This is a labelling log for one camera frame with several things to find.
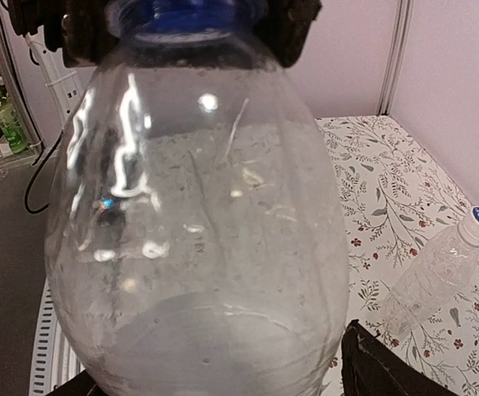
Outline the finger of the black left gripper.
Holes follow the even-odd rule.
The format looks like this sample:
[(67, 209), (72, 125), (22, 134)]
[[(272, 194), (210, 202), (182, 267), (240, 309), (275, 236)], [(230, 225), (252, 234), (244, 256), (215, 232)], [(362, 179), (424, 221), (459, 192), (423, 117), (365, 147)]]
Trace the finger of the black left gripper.
[(299, 60), (312, 23), (322, 9), (320, 0), (269, 0), (259, 20), (259, 40), (283, 68)]
[(107, 1), (44, 1), (45, 45), (63, 51), (67, 68), (97, 66), (118, 44), (106, 20)]

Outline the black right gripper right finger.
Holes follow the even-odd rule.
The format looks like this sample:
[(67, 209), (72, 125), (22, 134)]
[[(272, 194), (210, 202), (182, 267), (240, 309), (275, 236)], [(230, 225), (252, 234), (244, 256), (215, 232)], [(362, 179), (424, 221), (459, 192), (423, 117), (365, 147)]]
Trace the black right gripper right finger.
[(351, 321), (342, 338), (346, 395), (431, 395), (433, 382), (402, 362), (370, 332)]

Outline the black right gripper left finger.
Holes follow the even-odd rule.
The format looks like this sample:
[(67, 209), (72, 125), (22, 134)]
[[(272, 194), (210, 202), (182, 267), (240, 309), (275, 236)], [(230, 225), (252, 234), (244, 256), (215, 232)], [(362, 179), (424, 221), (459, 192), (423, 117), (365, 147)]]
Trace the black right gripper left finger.
[(84, 370), (53, 390), (53, 396), (103, 396), (95, 380)]

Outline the clear bottle with blue label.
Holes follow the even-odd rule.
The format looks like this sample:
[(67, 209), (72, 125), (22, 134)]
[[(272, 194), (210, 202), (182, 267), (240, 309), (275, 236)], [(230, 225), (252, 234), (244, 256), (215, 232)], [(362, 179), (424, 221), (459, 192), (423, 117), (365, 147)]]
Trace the clear bottle with blue label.
[(63, 333), (109, 395), (317, 395), (348, 307), (332, 162), (254, 25), (118, 45), (67, 123), (45, 239)]

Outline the blue bottle cap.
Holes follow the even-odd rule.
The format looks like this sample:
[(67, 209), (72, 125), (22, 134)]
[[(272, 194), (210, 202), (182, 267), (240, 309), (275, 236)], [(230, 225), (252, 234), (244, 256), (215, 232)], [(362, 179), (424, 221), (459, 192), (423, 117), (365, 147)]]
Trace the blue bottle cap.
[(232, 9), (223, 1), (142, 1), (137, 11), (134, 34), (164, 43), (209, 40), (233, 18)]

